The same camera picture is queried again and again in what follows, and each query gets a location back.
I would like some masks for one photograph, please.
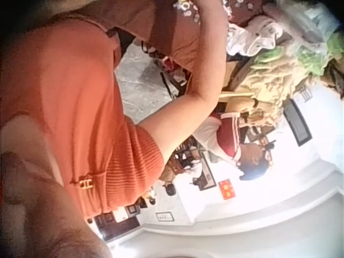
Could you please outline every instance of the tiled floor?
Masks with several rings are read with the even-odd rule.
[[[116,76],[124,112],[135,123],[171,101],[158,68],[141,47],[131,45],[128,48],[116,69]]]

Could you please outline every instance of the orange knit top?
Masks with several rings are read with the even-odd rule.
[[[164,167],[152,137],[124,116],[119,61],[118,40],[78,19],[22,35],[2,55],[1,127],[35,120],[85,218],[133,204]]]

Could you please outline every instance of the woman's arm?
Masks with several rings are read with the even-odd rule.
[[[222,3],[198,1],[200,26],[198,55],[186,94],[140,123],[155,140],[165,162],[212,112],[223,86],[226,67],[227,16]]]

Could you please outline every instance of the framed picture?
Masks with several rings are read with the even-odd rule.
[[[161,222],[173,222],[174,221],[174,217],[172,215],[172,212],[157,212],[155,215],[156,215],[157,220],[161,221]]]
[[[128,213],[129,218],[140,214],[140,208],[138,205],[135,204],[125,207],[125,210]]]
[[[203,171],[202,171],[201,176],[197,179],[196,182],[199,187],[199,190],[204,191],[204,190],[216,187],[217,184],[216,184],[213,174],[211,173],[208,161],[206,160],[204,153],[202,152],[200,155],[201,155]]]
[[[142,196],[137,200],[136,204],[139,205],[141,209],[148,208],[146,200]]]
[[[312,139],[311,132],[303,118],[300,109],[297,107],[295,101],[287,99],[284,102],[284,116],[294,134],[298,146],[302,146]]]

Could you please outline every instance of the hair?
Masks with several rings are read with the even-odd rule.
[[[174,184],[169,184],[168,186],[165,186],[165,190],[168,196],[173,196],[177,193]]]
[[[263,153],[262,158],[259,161],[259,164],[241,164],[238,168],[243,172],[243,176],[240,176],[242,181],[255,180],[263,176],[269,168],[269,161],[265,158],[265,153]]]

